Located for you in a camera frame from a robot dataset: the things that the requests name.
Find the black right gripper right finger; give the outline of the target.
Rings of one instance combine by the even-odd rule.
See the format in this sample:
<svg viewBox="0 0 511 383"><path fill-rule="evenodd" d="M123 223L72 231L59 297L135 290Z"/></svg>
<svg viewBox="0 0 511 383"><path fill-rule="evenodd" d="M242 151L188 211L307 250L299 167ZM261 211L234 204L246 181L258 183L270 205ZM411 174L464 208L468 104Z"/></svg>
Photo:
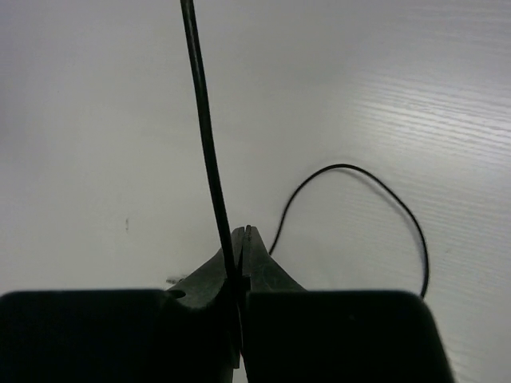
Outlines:
<svg viewBox="0 0 511 383"><path fill-rule="evenodd" d="M245 228L243 358L250 382L451 382L434 317L399 290L308 291Z"/></svg>

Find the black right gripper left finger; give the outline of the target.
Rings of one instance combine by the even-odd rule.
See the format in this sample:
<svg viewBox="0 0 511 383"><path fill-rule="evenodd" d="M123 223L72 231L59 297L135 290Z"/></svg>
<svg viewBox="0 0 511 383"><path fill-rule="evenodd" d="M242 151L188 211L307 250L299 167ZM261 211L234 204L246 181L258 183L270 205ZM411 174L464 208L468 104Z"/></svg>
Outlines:
<svg viewBox="0 0 511 383"><path fill-rule="evenodd" d="M241 350L221 253L167 290L1 298L4 382L229 382Z"/></svg>

